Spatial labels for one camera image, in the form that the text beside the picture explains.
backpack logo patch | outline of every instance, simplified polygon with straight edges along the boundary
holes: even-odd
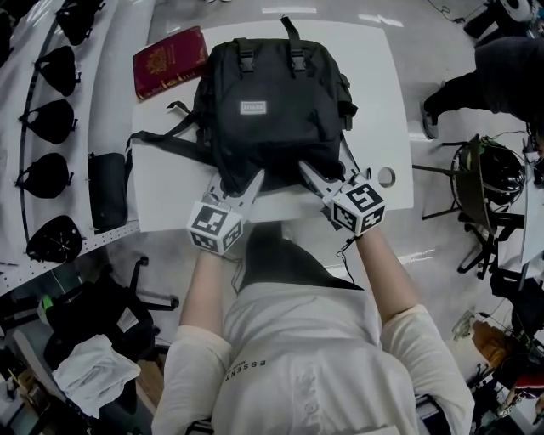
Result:
[[[241,101],[240,115],[266,115],[266,101]]]

backpack buckle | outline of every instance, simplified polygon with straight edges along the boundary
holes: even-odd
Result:
[[[241,50],[240,51],[240,69],[241,72],[254,72],[253,64],[253,51]]]
[[[304,52],[301,48],[291,50],[291,66],[295,72],[306,71]]]

red object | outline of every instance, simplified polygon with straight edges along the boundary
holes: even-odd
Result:
[[[200,27],[163,39],[133,57],[134,88],[139,99],[201,76],[207,49]]]

black jacket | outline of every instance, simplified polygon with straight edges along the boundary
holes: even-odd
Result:
[[[544,132],[544,39],[504,37],[476,49],[476,71],[490,110]]]

person in black clothing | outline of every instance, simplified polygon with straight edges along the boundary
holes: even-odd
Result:
[[[504,37],[476,49],[476,71],[448,81],[422,103],[423,129],[438,138],[450,110],[509,113],[529,124],[544,150],[544,39]]]

